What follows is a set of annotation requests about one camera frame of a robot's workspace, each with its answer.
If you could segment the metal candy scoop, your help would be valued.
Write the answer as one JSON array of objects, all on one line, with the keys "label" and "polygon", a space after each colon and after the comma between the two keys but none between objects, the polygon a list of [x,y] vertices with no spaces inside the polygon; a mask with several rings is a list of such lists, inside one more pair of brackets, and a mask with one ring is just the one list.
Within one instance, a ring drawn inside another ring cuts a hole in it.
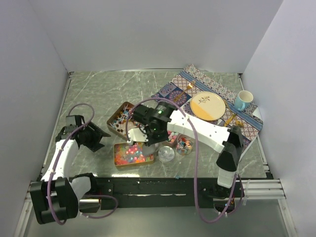
[{"label": "metal candy scoop", "polygon": [[157,151],[158,148],[159,148],[159,144],[152,144],[150,146],[143,145],[142,154],[145,157],[151,156]]}]

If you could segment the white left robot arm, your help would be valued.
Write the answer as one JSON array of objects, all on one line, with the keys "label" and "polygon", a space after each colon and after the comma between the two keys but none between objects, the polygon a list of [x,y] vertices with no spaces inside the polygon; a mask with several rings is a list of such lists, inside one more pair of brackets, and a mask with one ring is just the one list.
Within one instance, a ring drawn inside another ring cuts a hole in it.
[{"label": "white left robot arm", "polygon": [[93,198],[98,186],[92,173],[76,175],[70,180],[69,171],[81,146],[92,152],[102,147],[101,140],[109,134],[80,115],[67,116],[66,125],[55,138],[55,153],[46,173],[30,187],[35,216],[39,224],[61,222],[75,218],[79,201]]}]

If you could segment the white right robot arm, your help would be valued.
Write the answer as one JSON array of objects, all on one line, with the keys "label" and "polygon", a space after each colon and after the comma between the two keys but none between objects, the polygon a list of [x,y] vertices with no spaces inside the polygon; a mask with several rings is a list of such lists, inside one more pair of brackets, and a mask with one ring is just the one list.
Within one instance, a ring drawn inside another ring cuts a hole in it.
[{"label": "white right robot arm", "polygon": [[142,128],[126,131],[130,143],[143,142],[150,147],[168,139],[168,132],[178,132],[202,142],[219,153],[216,191],[222,197],[233,192],[237,166],[243,150],[243,137],[238,126],[231,128],[214,125],[189,115],[167,99],[160,99],[155,108],[137,104],[131,118]]}]

